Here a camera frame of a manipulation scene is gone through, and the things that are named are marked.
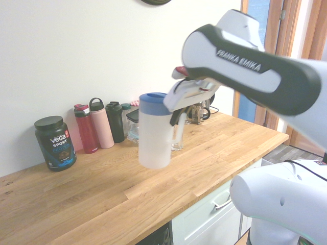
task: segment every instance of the blue pitcher lid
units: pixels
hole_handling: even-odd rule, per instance
[[[172,113],[164,105],[166,93],[145,93],[139,97],[139,109],[142,113],[166,116]]]

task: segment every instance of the black water bottle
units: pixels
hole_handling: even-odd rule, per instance
[[[122,120],[123,107],[120,106],[118,102],[110,102],[106,106],[106,112],[109,119],[113,141],[115,143],[123,142],[125,139]]]

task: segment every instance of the butcher block counter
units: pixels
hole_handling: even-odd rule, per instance
[[[136,244],[287,140],[221,113],[186,125],[184,148],[163,169],[138,163],[125,140],[0,178],[0,244]]]

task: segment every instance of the white pitcher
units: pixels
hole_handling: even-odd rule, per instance
[[[138,160],[147,168],[166,167],[170,162],[172,143],[179,142],[183,135],[186,114],[179,118],[173,140],[172,113],[163,103],[165,96],[165,93],[146,93],[139,97]]]

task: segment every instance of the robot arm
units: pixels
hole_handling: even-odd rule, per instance
[[[175,84],[164,104],[170,111],[183,110],[223,84],[326,150],[327,62],[264,53],[258,29],[256,20],[230,10],[216,26],[195,30],[182,50],[189,77]],[[327,177],[327,166],[301,162]],[[282,163],[249,170],[232,180],[230,194],[236,208],[254,218],[252,245],[295,245],[299,235],[327,244],[327,182],[303,167]]]
[[[176,83],[164,104],[170,111],[181,109],[210,98],[223,84],[327,149],[327,137],[321,134],[327,130],[327,62],[264,53],[258,28],[253,18],[230,10],[216,26],[191,33],[182,50],[190,81]]]
[[[236,208],[253,217],[252,245],[297,245],[299,236],[326,244],[327,177],[319,161],[296,160],[255,168],[235,176],[230,196]]]

